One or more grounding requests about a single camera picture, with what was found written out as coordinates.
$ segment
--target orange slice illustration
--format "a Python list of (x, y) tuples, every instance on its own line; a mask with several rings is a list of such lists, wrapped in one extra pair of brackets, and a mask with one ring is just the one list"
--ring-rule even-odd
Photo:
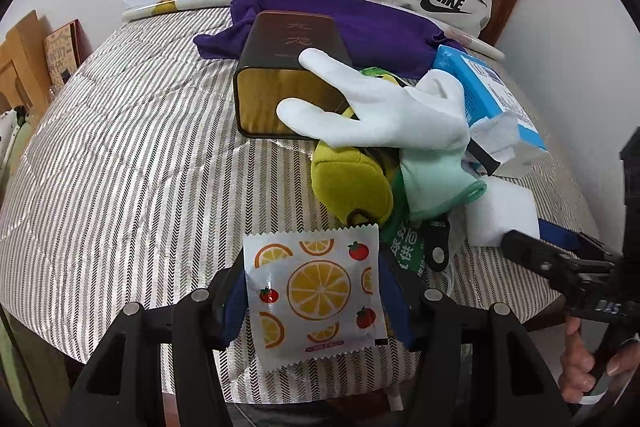
[(367, 295), (373, 295), (373, 283), (371, 281), (371, 267), (365, 268), (360, 277), (360, 284), (362, 285), (362, 291)]
[(328, 328), (324, 328), (324, 330), (316, 331), (315, 333), (309, 333), (306, 337), (311, 342), (320, 344), (323, 342), (328, 342), (332, 338), (334, 338), (335, 335), (338, 334), (339, 329), (340, 329), (340, 324), (335, 323), (334, 325), (329, 326)]
[(351, 295), (346, 270), (333, 261), (309, 261), (289, 277), (291, 309), (303, 319), (321, 321), (337, 315)]
[(279, 346), (284, 340), (284, 326), (279, 318), (267, 312), (260, 312), (260, 320), (262, 321), (262, 337), (264, 339), (264, 347)]
[(333, 247), (333, 239), (323, 239), (321, 241), (300, 241), (300, 248), (309, 255), (325, 255), (331, 252)]
[(284, 245), (273, 243), (272, 245), (267, 245), (266, 247), (262, 247), (258, 250), (258, 253), (255, 254), (254, 265), (256, 268), (259, 268), (265, 264), (273, 263), (278, 259), (286, 259), (292, 255), (293, 252), (290, 251), (289, 248)]

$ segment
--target white glove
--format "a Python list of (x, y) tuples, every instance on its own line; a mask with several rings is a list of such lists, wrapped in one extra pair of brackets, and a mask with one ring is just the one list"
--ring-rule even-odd
[(359, 119), (286, 98), (276, 113), (301, 136), (322, 140), (332, 148), (453, 150), (469, 142), (462, 84), (445, 71), (431, 70), (416, 87), (400, 87), (362, 75), (314, 48), (302, 51), (298, 61), (338, 89)]

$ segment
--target quilted mattress cover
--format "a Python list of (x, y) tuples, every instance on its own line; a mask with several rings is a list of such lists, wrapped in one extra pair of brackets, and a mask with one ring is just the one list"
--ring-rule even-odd
[[(82, 65), (31, 139), (0, 211), (0, 301), (85, 362), (129, 301), (177, 302), (231, 266), (244, 233), (313, 230), (336, 220), (314, 197), (314, 143), (236, 131), (236, 61), (202, 60), (193, 36), (230, 25), (228, 7), (126, 23)], [(498, 71), (498, 64), (488, 60)], [(519, 181), (540, 216), (596, 233), (535, 110), (510, 83), (551, 154)], [(453, 297), (509, 304), (526, 320), (556, 295), (493, 248), (471, 248), (452, 216)], [(441, 281), (425, 277), (425, 283)], [(173, 392), (172, 354), (162, 385)], [(249, 320), (215, 353), (227, 401), (293, 403), (366, 393), (411, 378), (418, 355), (388, 346), (265, 373)]]

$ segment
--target blue tissue box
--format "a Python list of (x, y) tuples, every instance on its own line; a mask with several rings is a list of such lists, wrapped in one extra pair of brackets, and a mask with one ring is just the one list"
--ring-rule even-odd
[(522, 178), (546, 154), (545, 143), (527, 113), (500, 76), (482, 60), (455, 48), (440, 46), (433, 68), (451, 73), (464, 87), (466, 121), (469, 126), (481, 118), (493, 118), (506, 110), (517, 115), (520, 141), (514, 146), (515, 158), (501, 164), (495, 171), (496, 175)]

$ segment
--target yellow-green pouch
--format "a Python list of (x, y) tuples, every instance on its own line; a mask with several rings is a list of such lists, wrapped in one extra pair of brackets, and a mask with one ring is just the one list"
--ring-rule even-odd
[[(363, 70), (398, 83), (384, 70)], [(345, 118), (353, 117), (348, 108)], [(311, 162), (311, 184), (316, 198), (345, 225), (383, 225), (391, 215), (394, 197), (391, 179), (398, 169), (398, 150), (343, 147), (332, 149), (319, 142)]]

